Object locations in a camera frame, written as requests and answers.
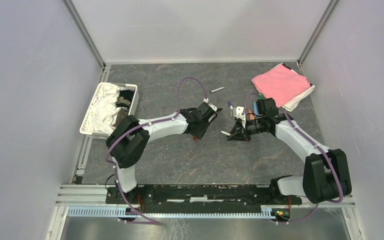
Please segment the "white purple marker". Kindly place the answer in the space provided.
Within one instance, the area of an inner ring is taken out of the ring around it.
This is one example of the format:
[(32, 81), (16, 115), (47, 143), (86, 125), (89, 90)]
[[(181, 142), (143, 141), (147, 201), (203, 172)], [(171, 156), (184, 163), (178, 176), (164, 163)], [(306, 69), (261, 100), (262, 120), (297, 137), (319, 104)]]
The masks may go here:
[(233, 107), (233, 104), (232, 104), (230, 101), (228, 101), (227, 104), (228, 104), (228, 106), (229, 106), (229, 109), (230, 109), (230, 110), (233, 110), (233, 108), (234, 108), (234, 107)]

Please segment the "blue pen cap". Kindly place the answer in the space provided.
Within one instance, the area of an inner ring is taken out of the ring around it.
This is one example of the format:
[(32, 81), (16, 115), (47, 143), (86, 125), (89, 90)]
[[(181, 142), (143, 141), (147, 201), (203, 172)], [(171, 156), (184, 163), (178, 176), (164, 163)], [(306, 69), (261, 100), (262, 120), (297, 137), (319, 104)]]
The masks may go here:
[(257, 116), (259, 115), (259, 110), (258, 110), (258, 106), (257, 106), (257, 102), (253, 102), (252, 103), (252, 108), (253, 108), (253, 113)]

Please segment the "white pen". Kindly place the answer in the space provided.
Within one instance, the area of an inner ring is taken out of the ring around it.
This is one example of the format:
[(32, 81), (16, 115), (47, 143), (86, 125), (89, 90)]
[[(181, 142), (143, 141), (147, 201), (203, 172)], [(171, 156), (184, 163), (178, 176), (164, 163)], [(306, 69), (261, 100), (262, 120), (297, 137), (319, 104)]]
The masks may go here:
[(230, 136), (230, 135), (231, 135), (231, 133), (226, 132), (226, 131), (223, 131), (223, 130), (221, 130), (220, 132), (221, 132), (222, 134), (226, 135), (226, 136)]
[(218, 92), (218, 91), (221, 91), (221, 90), (223, 90), (223, 89), (225, 89), (224, 86), (223, 86), (223, 87), (218, 87), (218, 88), (216, 88), (216, 89), (211, 90), (210, 93), (213, 94), (213, 93)]

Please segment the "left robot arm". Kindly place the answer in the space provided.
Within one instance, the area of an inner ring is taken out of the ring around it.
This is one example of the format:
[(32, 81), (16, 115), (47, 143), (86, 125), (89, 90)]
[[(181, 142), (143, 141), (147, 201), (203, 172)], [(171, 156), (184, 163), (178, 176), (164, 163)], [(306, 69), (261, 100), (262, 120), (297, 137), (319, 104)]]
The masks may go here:
[(106, 139), (105, 160), (113, 164), (118, 197), (125, 204), (137, 198), (136, 163), (148, 143), (171, 135), (191, 135), (202, 139), (222, 109), (207, 102), (183, 108), (163, 117), (137, 119), (126, 116)]

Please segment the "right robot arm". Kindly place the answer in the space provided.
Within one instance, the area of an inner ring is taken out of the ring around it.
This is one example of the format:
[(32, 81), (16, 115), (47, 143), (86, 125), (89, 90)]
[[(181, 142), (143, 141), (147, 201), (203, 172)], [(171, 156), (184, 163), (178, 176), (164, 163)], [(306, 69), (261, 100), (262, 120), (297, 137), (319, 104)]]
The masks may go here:
[(270, 181), (269, 199), (282, 204), (289, 196), (308, 199), (313, 204), (340, 203), (352, 193), (346, 153), (331, 149), (307, 134), (284, 110), (276, 107), (273, 98), (257, 100), (257, 114), (252, 118), (241, 106), (229, 105), (235, 124), (228, 132), (228, 141), (249, 142), (253, 135), (270, 133), (289, 146), (303, 161), (303, 175), (285, 175)]

